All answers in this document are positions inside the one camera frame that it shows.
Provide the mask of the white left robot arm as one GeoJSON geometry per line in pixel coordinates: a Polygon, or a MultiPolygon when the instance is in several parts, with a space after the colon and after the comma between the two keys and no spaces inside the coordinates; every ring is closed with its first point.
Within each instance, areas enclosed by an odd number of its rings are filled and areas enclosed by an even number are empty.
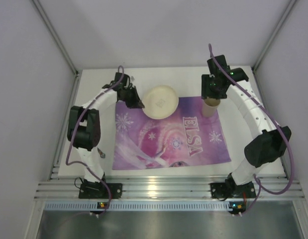
{"type": "Polygon", "coordinates": [[[70,146],[65,164],[83,166],[84,180],[87,182],[104,182],[104,170],[99,163],[98,153],[101,139],[100,116],[119,101],[124,102],[130,109],[144,108],[130,76],[123,71],[117,71],[114,79],[104,85],[88,102],[70,109],[67,129],[70,146]]]}

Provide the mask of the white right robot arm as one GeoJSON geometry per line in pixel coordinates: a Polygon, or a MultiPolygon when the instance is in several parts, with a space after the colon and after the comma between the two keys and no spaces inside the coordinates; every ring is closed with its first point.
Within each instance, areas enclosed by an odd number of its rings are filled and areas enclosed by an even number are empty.
{"type": "Polygon", "coordinates": [[[231,99],[251,132],[245,158],[230,174],[236,185],[244,185],[285,153],[292,133],[269,118],[242,68],[230,68],[224,55],[210,58],[207,65],[209,74],[202,75],[202,99],[231,99]]]}

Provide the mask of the cream round plate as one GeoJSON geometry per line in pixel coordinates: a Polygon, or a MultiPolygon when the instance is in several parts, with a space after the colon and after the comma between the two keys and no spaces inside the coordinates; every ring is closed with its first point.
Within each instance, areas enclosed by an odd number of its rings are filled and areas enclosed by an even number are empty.
{"type": "Polygon", "coordinates": [[[142,98],[143,112],[151,119],[162,120],[171,116],[177,109],[179,97],[176,91],[167,85],[148,90],[142,98]]]}

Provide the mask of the cream beige cup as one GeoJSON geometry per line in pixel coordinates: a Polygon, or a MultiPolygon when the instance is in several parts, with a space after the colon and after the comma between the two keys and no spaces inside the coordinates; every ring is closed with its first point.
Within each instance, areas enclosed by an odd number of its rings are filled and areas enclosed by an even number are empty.
{"type": "Polygon", "coordinates": [[[204,99],[202,107],[202,115],[206,118],[213,116],[219,105],[220,105],[220,100],[213,98],[204,99]]]}

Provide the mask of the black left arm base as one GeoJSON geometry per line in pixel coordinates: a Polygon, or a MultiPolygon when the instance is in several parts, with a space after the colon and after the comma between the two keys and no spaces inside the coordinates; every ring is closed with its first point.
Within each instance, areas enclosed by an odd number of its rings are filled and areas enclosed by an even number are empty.
{"type": "MultiPolygon", "coordinates": [[[[112,199],[119,199],[122,195],[121,183],[108,183],[107,187],[112,199]]],[[[102,183],[85,182],[80,186],[79,199],[109,199],[109,192],[102,183]]]]}

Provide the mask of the purple Elsa placemat cloth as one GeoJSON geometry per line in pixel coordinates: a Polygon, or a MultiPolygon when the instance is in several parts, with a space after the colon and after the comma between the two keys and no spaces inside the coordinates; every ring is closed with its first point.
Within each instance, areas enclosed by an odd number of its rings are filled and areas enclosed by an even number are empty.
{"type": "Polygon", "coordinates": [[[165,119],[151,119],[125,103],[115,108],[113,170],[205,166],[231,161],[218,113],[206,118],[200,97],[179,99],[165,119]]]}

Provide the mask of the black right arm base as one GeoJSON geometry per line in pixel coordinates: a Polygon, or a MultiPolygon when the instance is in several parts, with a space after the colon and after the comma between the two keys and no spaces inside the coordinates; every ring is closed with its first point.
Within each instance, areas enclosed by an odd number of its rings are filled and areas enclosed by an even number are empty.
{"type": "Polygon", "coordinates": [[[232,198],[249,199],[256,197],[254,184],[252,182],[239,186],[228,186],[224,182],[211,183],[210,191],[211,197],[220,201],[232,198]]]}

